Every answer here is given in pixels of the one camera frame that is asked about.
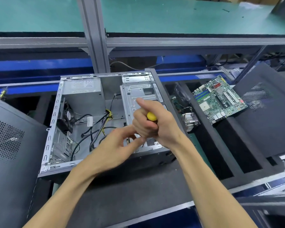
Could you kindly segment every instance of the screwdriver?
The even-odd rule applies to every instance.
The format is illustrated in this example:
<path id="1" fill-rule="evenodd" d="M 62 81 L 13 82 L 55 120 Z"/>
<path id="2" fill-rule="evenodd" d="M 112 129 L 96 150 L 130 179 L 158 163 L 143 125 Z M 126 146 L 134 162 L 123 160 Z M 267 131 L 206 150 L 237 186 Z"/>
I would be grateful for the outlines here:
<path id="1" fill-rule="evenodd" d="M 152 122 L 157 121 L 157 117 L 152 112 L 147 113 L 147 119 Z"/>

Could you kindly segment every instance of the green circuit board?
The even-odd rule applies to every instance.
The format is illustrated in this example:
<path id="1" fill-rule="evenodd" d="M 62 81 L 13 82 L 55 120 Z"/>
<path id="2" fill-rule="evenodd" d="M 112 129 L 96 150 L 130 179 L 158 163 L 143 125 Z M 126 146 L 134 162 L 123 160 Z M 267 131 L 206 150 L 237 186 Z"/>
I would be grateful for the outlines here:
<path id="1" fill-rule="evenodd" d="M 192 94 L 212 124 L 247 108 L 246 103 L 221 75 L 197 88 Z"/>

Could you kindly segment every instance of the blue ram slot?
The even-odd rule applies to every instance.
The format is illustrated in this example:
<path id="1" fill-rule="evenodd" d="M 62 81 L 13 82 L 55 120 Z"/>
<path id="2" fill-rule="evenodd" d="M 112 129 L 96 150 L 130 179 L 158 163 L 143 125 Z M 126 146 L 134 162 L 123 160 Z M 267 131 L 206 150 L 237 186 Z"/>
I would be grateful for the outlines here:
<path id="1" fill-rule="evenodd" d="M 202 93 L 200 93 L 200 94 L 194 96 L 194 98 L 197 99 L 197 98 L 199 98 L 199 97 L 201 97 L 201 96 L 203 96 L 203 95 L 205 95 L 205 94 L 207 94 L 207 93 L 210 93 L 209 90 L 205 90 L 204 92 L 202 92 Z"/>

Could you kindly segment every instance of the person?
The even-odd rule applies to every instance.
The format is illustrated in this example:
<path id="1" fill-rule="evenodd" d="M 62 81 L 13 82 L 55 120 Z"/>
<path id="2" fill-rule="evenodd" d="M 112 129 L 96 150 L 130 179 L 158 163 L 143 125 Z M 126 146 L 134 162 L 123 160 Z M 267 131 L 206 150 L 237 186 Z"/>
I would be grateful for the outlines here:
<path id="1" fill-rule="evenodd" d="M 133 124 L 108 134 L 91 154 L 72 169 L 61 187 L 24 228 L 66 227 L 78 200 L 97 174 L 123 163 L 148 137 L 155 138 L 177 158 L 205 228 L 257 227 L 205 164 L 194 145 L 179 129 L 173 115 L 157 101 L 142 98 L 136 101 L 141 108 L 134 112 Z M 149 111 L 157 117 L 157 124 L 147 120 Z M 127 137 L 134 141 L 123 146 Z"/>

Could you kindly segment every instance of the ventilation grille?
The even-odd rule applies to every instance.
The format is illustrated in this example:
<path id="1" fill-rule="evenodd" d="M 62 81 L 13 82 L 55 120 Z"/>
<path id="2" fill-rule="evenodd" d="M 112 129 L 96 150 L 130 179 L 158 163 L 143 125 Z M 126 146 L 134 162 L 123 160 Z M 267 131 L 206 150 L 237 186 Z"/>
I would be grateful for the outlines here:
<path id="1" fill-rule="evenodd" d="M 262 83 L 258 83 L 251 91 L 245 93 L 242 99 L 252 110 L 256 111 L 258 108 L 265 108 L 264 100 L 271 99 L 271 95 Z"/>
<path id="2" fill-rule="evenodd" d="M 0 162 L 16 158 L 23 136 L 22 130 L 0 121 Z"/>

